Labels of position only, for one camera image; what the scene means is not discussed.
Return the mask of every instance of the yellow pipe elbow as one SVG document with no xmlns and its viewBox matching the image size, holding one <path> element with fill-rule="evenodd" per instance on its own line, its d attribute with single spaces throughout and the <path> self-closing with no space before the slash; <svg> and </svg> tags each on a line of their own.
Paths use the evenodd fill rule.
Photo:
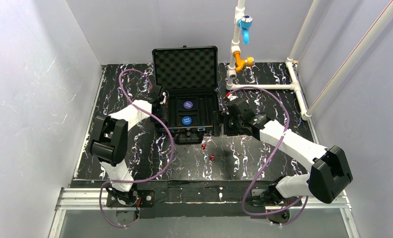
<svg viewBox="0 0 393 238">
<path fill-rule="evenodd" d="M 245 66 L 253 66 L 254 65 L 254 58 L 253 57 L 247 57 L 246 60 L 243 60 L 240 58 L 240 51 L 236 51 L 233 53 L 233 56 L 236 59 L 236 72 L 242 71 L 243 67 Z"/>
</svg>

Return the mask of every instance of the case lid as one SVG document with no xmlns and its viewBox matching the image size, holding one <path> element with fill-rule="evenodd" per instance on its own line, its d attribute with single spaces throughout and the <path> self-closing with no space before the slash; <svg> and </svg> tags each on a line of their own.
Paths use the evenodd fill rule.
<svg viewBox="0 0 393 238">
<path fill-rule="evenodd" d="M 216 88 L 217 47 L 153 50 L 157 85 L 164 89 Z"/>
</svg>

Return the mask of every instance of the white enclosure wall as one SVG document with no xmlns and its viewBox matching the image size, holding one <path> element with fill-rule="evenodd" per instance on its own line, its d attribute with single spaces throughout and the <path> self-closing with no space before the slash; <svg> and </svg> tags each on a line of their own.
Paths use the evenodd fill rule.
<svg viewBox="0 0 393 238">
<path fill-rule="evenodd" d="M 299 64 L 310 105 L 390 0 L 334 0 Z M 393 19 L 337 93 L 313 114 L 319 140 L 345 151 L 361 237 L 393 238 Z"/>
<path fill-rule="evenodd" d="M 0 238 L 47 237 L 100 77 L 65 0 L 0 0 Z"/>
<path fill-rule="evenodd" d="M 101 64 L 150 63 L 155 48 L 214 45 L 230 60 L 237 0 L 67 0 Z M 312 0 L 248 0 L 254 18 L 243 56 L 284 62 Z"/>
</svg>

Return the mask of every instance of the black marble surface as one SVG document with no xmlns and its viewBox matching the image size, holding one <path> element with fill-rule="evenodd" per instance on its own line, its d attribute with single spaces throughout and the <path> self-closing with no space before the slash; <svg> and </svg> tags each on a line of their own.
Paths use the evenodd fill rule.
<svg viewBox="0 0 393 238">
<path fill-rule="evenodd" d="M 220 109 L 223 106 L 223 97 L 226 94 L 225 78 L 226 64 L 220 63 L 218 68 Z M 98 95 L 95 111 L 89 134 L 93 130 L 94 118 L 98 115 L 109 115 L 128 105 L 118 84 L 119 73 L 125 68 L 135 68 L 145 72 L 154 83 L 152 64 L 112 64 L 103 68 L 103 82 Z M 288 70 L 284 63 L 256 63 L 238 73 L 235 83 L 240 84 L 289 84 L 291 82 Z M 148 84 L 138 73 L 124 76 L 124 87 L 132 100 L 138 94 L 145 94 Z M 290 115 L 290 127 L 293 132 L 312 141 L 311 131 L 307 122 L 300 117 L 296 95 L 292 91 L 273 90 L 284 104 Z M 268 116 L 275 117 L 284 124 L 287 120 L 280 105 L 265 93 L 256 90 L 238 92 L 237 95 L 247 99 L 251 107 L 258 112 L 266 112 Z M 97 158 L 93 158 L 85 151 L 89 135 L 78 170 L 74 179 L 100 180 L 108 179 L 107 174 L 100 166 Z M 253 179 L 258 169 L 273 150 L 273 145 L 263 144 L 248 136 L 220 136 L 211 137 L 207 134 L 201 145 L 175 145 L 176 155 L 167 172 L 159 178 L 183 180 L 248 180 Z M 165 134 L 155 133 L 154 126 L 147 119 L 131 129 L 128 138 L 128 153 L 125 158 L 132 176 L 135 179 L 145 179 L 157 172 L 167 163 L 171 150 L 170 142 Z M 282 175 L 304 174 L 306 170 L 298 165 L 288 155 L 278 151 L 271 163 L 262 174 L 262 180 L 274 180 Z"/>
</svg>

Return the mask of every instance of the open black case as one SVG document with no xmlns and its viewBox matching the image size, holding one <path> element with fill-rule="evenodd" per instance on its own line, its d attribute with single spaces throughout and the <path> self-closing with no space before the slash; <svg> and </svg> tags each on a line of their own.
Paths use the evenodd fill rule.
<svg viewBox="0 0 393 238">
<path fill-rule="evenodd" d="M 213 112 L 219 110 L 217 47 L 154 49 L 152 54 L 156 84 L 168 95 L 162 118 L 175 143 L 202 143 L 213 130 Z"/>
</svg>

